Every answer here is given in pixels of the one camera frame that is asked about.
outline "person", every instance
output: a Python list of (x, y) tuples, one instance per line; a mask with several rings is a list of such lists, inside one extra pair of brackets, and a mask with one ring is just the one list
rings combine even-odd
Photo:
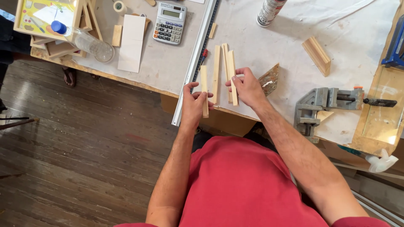
[[(31, 36), (14, 31), (13, 26), (14, 22), (0, 15), (0, 67), (7, 68), (15, 60), (46, 62), (31, 56)], [(62, 66), (62, 70), (65, 74), (65, 83), (70, 87), (76, 86), (76, 69)], [(98, 79), (97, 75), (91, 74), (91, 76)]]
[[(203, 101), (212, 94), (190, 94), (198, 83), (185, 85), (181, 125), (151, 194), (146, 223), (117, 227), (388, 227), (368, 216), (328, 158), (274, 109), (251, 70), (236, 73), (244, 74), (232, 77), (239, 98), (254, 110), (275, 146), (249, 132), (249, 138), (204, 133), (205, 143), (193, 147), (201, 144), (194, 130)], [(290, 173), (318, 212), (302, 202)]]

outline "blue bottle cap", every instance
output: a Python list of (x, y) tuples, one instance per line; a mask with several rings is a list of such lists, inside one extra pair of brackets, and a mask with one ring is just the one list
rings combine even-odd
[(54, 32), (57, 32), (59, 34), (64, 34), (66, 33), (67, 27), (66, 25), (60, 23), (59, 21), (53, 21), (52, 24), (50, 25), (50, 27), (52, 28), (52, 30)]

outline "spray can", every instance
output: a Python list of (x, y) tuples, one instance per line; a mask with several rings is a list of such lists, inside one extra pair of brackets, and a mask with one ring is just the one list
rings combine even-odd
[(257, 23), (261, 27), (268, 27), (278, 15), (287, 0), (265, 0), (257, 16)]

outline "calculator keypad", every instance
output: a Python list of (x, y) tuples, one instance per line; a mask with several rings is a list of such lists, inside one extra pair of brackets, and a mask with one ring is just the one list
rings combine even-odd
[(174, 43), (179, 43), (181, 41), (182, 35), (182, 24), (175, 24), (168, 21), (161, 21), (156, 23), (154, 31), (154, 39), (165, 40)]

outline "calculator display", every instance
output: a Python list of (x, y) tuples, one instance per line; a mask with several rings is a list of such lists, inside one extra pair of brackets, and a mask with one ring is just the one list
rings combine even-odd
[(180, 13), (176, 13), (173, 11), (163, 10), (163, 15), (172, 16), (172, 17), (179, 17)]

